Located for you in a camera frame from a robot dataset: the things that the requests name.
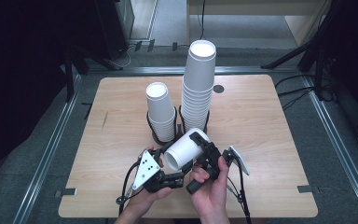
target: cup stack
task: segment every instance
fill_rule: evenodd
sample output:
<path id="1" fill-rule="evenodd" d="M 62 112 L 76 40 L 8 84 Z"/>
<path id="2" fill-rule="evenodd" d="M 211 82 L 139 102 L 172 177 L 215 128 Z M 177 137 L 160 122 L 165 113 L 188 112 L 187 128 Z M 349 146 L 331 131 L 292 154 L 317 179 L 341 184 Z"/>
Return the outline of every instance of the cup stack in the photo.
<path id="1" fill-rule="evenodd" d="M 167 86 L 153 82 L 146 88 L 147 120 L 153 134 L 162 142 L 170 142 L 176 136 L 176 109 Z"/>
<path id="2" fill-rule="evenodd" d="M 215 57 L 216 47 L 206 40 L 193 42 L 188 50 L 180 108 L 184 133 L 191 128 L 206 129 L 213 92 Z"/>

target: person's hand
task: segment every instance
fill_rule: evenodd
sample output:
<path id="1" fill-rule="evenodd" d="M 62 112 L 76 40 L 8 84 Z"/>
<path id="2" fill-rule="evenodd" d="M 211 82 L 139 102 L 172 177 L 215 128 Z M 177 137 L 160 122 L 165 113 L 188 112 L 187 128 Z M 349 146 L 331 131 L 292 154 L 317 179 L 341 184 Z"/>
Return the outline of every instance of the person's hand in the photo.
<path id="1" fill-rule="evenodd" d="M 153 146 L 145 148 L 145 150 L 153 149 Z M 158 162 L 160 167 L 163 167 L 162 160 Z M 160 189 L 155 193 L 149 193 L 147 190 L 143 188 L 139 188 L 136 191 L 132 192 L 133 198 L 130 198 L 127 206 L 118 217 L 115 223 L 137 223 L 141 217 L 149 211 L 150 207 L 152 206 L 153 202 L 158 199 L 162 199 L 167 197 L 172 193 L 172 189 L 164 188 Z"/>
<path id="2" fill-rule="evenodd" d="M 228 166 L 225 159 L 218 160 L 220 169 L 217 179 L 209 179 L 209 174 L 195 163 L 190 173 L 190 181 L 196 179 L 202 187 L 191 195 L 191 202 L 200 216 L 201 223 L 229 223 L 226 211 Z"/>

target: wooden table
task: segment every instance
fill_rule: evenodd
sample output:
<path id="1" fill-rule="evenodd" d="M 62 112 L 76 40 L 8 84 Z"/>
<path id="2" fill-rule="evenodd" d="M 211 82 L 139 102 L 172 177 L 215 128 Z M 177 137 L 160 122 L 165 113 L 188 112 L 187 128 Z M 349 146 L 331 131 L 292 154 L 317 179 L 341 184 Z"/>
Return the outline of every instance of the wooden table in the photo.
<path id="1" fill-rule="evenodd" d="M 62 196 L 61 217 L 117 217 L 116 198 L 130 166 L 146 146 L 160 147 L 145 119 L 145 88 L 154 81 L 164 82 L 178 108 L 182 79 L 107 77 L 101 81 L 66 185 L 76 188 L 76 195 Z M 221 152 L 232 145 L 247 162 L 251 174 L 244 176 L 244 185 L 251 216 L 315 217 L 318 209 L 312 193 L 297 188 L 309 183 L 271 78 L 216 76 L 215 84 L 225 90 L 213 93 L 208 136 Z M 239 188 L 235 165 L 229 176 Z M 230 217 L 244 217 L 229 191 L 227 212 Z M 197 214 L 181 188 L 155 202 L 145 217 Z"/>

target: cable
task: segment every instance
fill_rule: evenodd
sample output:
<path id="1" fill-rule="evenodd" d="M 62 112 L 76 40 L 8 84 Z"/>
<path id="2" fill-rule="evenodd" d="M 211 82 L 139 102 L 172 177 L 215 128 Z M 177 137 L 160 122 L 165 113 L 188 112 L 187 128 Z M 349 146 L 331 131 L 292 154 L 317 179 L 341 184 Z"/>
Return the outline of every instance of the cable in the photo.
<path id="1" fill-rule="evenodd" d="M 124 210 L 124 203 L 129 199 L 129 197 L 125 196 L 125 192 L 126 192 L 127 182 L 129 180 L 130 174 L 131 174 L 132 170 L 135 167 L 137 167 L 140 163 L 141 163 L 141 158 L 131 166 L 130 170 L 126 174 L 126 178 L 124 179 L 123 190 L 121 191 L 121 196 L 116 199 L 116 203 L 120 205 L 120 207 L 118 208 L 118 215 L 119 216 L 121 215 L 121 213 Z"/>
<path id="2" fill-rule="evenodd" d="M 245 208 L 243 207 L 243 204 L 241 203 L 241 197 L 240 197 L 240 194 L 238 193 L 237 188 L 235 187 L 234 183 L 232 182 L 232 180 L 231 180 L 229 177 L 227 177 L 227 179 L 229 180 L 229 182 L 231 183 L 232 187 L 234 188 L 234 189 L 232 189 L 230 186 L 227 186 L 228 190 L 229 190 L 232 194 L 234 194 L 234 196 L 237 198 L 238 202 L 239 202 L 240 205 L 241 205 L 242 211 L 244 211 Z"/>
<path id="3" fill-rule="evenodd" d="M 205 0 L 203 0 L 203 3 L 202 3 L 201 36 L 200 36 L 200 39 L 203 38 L 203 32 L 204 32 L 204 28 L 203 28 L 203 18 L 204 18 L 204 15 L 205 15 Z"/>
<path id="4" fill-rule="evenodd" d="M 237 156 L 234 156 L 234 159 L 237 161 L 237 164 L 239 164 L 238 169 L 239 169 L 239 172 L 240 172 L 240 179 L 241 179 L 240 193 L 241 193 L 241 203 L 242 203 L 243 213 L 245 214 L 247 223 L 252 224 L 251 214 L 249 212 L 248 203 L 246 202 L 246 197 L 245 197 L 245 188 L 244 188 L 244 185 L 243 185 L 243 174 L 242 174 L 241 161 Z"/>
<path id="5" fill-rule="evenodd" d="M 308 89 L 307 91 L 303 92 L 300 96 L 298 96 L 296 99 L 291 100 L 289 103 L 285 104 L 282 106 L 283 110 L 286 110 L 287 108 L 291 107 L 292 105 L 295 104 L 295 102 L 299 99 L 301 99 L 303 96 L 305 96 L 307 93 L 310 93 L 312 91 L 312 89 Z"/>
<path id="6" fill-rule="evenodd" d="M 312 90 L 313 91 L 313 89 L 314 89 L 314 87 L 304 87 L 304 88 L 300 88 L 300 89 L 293 90 L 293 91 L 285 91 L 285 92 L 278 93 L 278 96 L 289 95 L 289 94 L 293 94 L 293 93 L 298 92 L 298 91 L 307 91 L 307 90 Z"/>
<path id="7" fill-rule="evenodd" d="M 117 56 L 114 60 L 109 60 L 108 62 L 111 63 L 112 65 L 115 65 L 115 66 L 120 67 L 120 68 L 127 67 L 131 63 L 131 56 L 129 54 L 129 50 L 134 48 L 134 47 L 135 47 L 135 45 L 129 46 L 127 48 L 127 50 L 125 50 L 125 52 L 127 53 L 127 56 L 129 57 L 129 61 L 127 62 L 127 64 L 120 65 L 120 64 L 114 63 L 115 60 L 117 60 L 119 57 L 121 57 L 121 55 L 123 55 L 122 53 L 119 56 Z"/>
<path id="8" fill-rule="evenodd" d="M 279 84 L 281 84 L 282 82 L 286 81 L 286 80 L 289 80 L 289 79 L 292 79 L 292 78 L 295 78 L 295 77 L 315 77 L 313 75 L 298 75 L 298 76 L 292 76 L 292 77 L 286 77 L 282 80 L 280 80 L 279 82 L 277 82 L 277 84 L 275 84 L 275 89 L 279 86 Z"/>

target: gray floor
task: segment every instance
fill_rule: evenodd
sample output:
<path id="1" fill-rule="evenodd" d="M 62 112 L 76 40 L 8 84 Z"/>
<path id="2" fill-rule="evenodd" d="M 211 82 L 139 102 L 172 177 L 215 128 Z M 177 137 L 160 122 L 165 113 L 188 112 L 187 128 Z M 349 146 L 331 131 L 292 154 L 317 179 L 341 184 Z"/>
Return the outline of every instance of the gray floor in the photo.
<path id="1" fill-rule="evenodd" d="M 267 27 L 284 25 L 279 20 L 276 20 L 276 25 L 274 25 L 274 21 L 269 21 Z M 266 30 L 263 34 L 263 29 L 260 29 L 259 32 L 260 36 L 267 36 L 270 39 L 278 39 L 278 36 L 281 36 L 278 31 Z M 290 36 L 287 34 L 287 30 L 283 29 L 281 32 L 282 36 Z M 180 71 L 185 66 L 187 47 L 180 47 L 176 51 L 172 51 L 171 47 L 158 47 L 158 45 L 170 46 L 172 42 L 181 43 L 182 36 L 175 36 L 172 33 L 158 35 L 157 28 L 153 31 L 153 34 L 156 38 L 156 43 L 161 42 L 156 44 L 157 46 L 152 51 L 148 52 L 147 47 L 143 47 L 138 51 L 130 49 L 129 55 L 123 55 L 122 58 L 115 61 L 115 63 L 127 64 L 130 62 L 129 56 L 131 56 L 131 63 L 121 72 L 111 72 L 97 63 L 90 62 L 91 71 L 88 76 L 81 78 L 82 80 L 77 90 L 78 96 L 74 101 L 74 108 L 67 120 L 46 178 L 35 198 L 34 207 L 26 223 L 105 222 L 103 218 L 59 217 L 58 208 L 61 198 L 55 197 L 55 193 L 57 190 L 65 188 L 77 147 L 87 122 L 85 117 L 89 106 L 83 103 L 92 103 L 101 78 L 131 76 L 139 72 L 138 68 L 140 67 L 149 68 L 144 69 L 144 71 L 152 71 L 147 74 L 149 76 L 153 75 L 153 73 L 161 76 L 169 74 L 169 71 L 174 70 L 174 68 L 178 68 Z M 206 37 L 212 37 L 212 33 L 206 32 L 205 34 Z M 278 42 L 266 46 L 265 43 L 256 41 L 257 39 L 263 38 L 255 35 L 254 44 L 248 47 L 238 45 L 233 48 L 233 46 L 227 47 L 216 44 L 218 47 L 216 65 L 241 66 L 244 73 L 245 71 L 248 73 L 268 73 L 275 83 L 284 77 L 297 75 L 295 68 L 301 55 L 285 63 L 281 70 L 263 71 L 258 69 L 260 64 L 269 63 L 296 46 L 292 44 L 284 46 L 284 44 Z M 277 88 L 277 92 L 291 91 L 301 87 L 304 87 L 304 81 L 301 78 L 294 78 L 280 85 Z M 0 223 L 12 223 L 18 213 L 21 201 L 65 107 L 65 96 L 65 90 L 62 90 L 44 117 L 39 121 L 30 138 L 15 148 L 3 163 L 0 169 Z M 281 97 L 281 102 L 284 105 L 297 96 L 298 94 L 283 96 Z M 341 133 L 345 145 L 358 166 L 358 145 L 351 126 L 345 119 L 339 105 L 334 102 L 325 104 Z M 268 223 L 358 223 L 358 197 L 342 167 L 311 98 L 307 95 L 299 99 L 292 107 L 285 110 L 285 116 L 307 178 L 313 188 L 319 214 L 314 218 L 270 218 Z"/>
<path id="2" fill-rule="evenodd" d="M 190 16 L 190 42 L 201 36 L 201 16 Z M 150 39 L 157 46 L 187 44 L 186 1 L 160 0 Z M 218 48 L 292 49 L 296 41 L 284 16 L 204 16 L 203 39 Z"/>

